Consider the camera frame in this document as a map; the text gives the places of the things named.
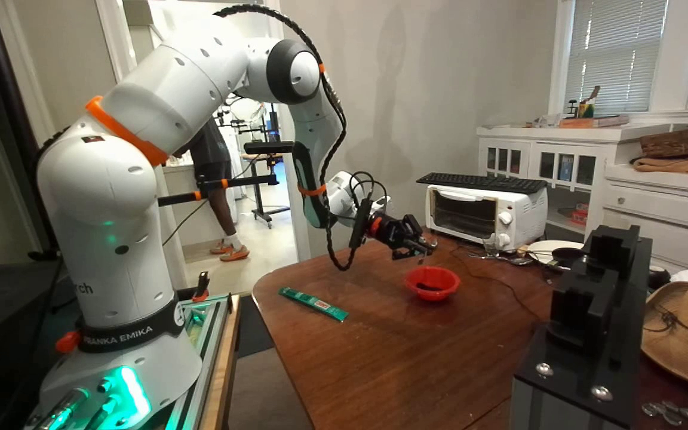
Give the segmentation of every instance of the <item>window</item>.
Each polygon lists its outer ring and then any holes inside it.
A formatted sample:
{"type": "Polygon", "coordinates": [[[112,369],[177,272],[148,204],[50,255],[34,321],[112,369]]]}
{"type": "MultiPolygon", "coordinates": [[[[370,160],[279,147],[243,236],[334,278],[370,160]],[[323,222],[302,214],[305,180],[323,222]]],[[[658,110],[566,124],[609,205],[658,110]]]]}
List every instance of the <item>window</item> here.
{"type": "Polygon", "coordinates": [[[594,116],[647,113],[669,0],[575,0],[566,101],[601,86],[594,116]]]}

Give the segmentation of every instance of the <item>robotic arm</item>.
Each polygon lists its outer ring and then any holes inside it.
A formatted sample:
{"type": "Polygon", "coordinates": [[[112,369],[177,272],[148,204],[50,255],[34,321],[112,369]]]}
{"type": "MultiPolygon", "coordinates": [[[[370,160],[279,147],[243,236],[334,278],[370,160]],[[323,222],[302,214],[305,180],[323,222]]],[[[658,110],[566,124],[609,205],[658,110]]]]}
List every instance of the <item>robotic arm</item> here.
{"type": "Polygon", "coordinates": [[[82,324],[79,350],[42,380],[38,426],[59,429],[75,413],[79,429],[138,429],[199,377],[200,359],[179,334],[159,247],[153,168],[192,142],[229,94],[290,106],[298,143],[286,152],[314,228],[348,222],[351,248],[376,236],[395,258],[433,252],[420,224],[389,217],[385,199],[370,201],[358,175],[324,185],[346,122],[317,56],[293,42],[234,42],[226,21],[216,19],[200,42],[163,44],[46,149],[38,190],[82,324]]]}

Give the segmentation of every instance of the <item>black metal stand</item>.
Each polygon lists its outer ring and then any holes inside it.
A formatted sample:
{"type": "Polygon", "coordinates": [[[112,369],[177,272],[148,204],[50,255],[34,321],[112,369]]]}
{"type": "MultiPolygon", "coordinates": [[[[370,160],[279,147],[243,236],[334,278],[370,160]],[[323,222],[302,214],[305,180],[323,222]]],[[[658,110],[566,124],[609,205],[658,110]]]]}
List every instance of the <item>black metal stand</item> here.
{"type": "MultiPolygon", "coordinates": [[[[269,160],[269,159],[273,159],[273,155],[243,155],[243,160],[249,162],[251,177],[257,177],[257,175],[255,175],[255,162],[265,162],[265,160],[269,160]]],[[[257,181],[253,181],[253,199],[255,199],[255,209],[251,211],[253,217],[263,217],[269,230],[273,230],[273,215],[290,211],[290,209],[265,211],[263,190],[260,190],[257,181]]]]}

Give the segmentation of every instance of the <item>floor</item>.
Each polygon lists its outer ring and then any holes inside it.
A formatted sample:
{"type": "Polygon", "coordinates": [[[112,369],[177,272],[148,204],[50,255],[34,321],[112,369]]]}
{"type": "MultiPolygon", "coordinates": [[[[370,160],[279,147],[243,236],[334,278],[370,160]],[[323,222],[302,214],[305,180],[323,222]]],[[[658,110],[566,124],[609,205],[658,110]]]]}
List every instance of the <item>floor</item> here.
{"type": "MultiPolygon", "coordinates": [[[[277,186],[260,186],[265,211],[286,209],[284,166],[274,166],[277,186]]],[[[185,248],[186,278],[196,279],[208,271],[210,292],[241,295],[241,334],[234,387],[229,401],[229,430],[308,430],[311,424],[298,405],[298,396],[273,350],[273,340],[251,302],[253,284],[284,266],[296,264],[291,214],[274,214],[269,224],[255,217],[255,197],[247,186],[247,197],[236,204],[236,235],[249,247],[251,255],[238,264],[219,264],[208,255],[212,244],[194,244],[185,248]]]]}

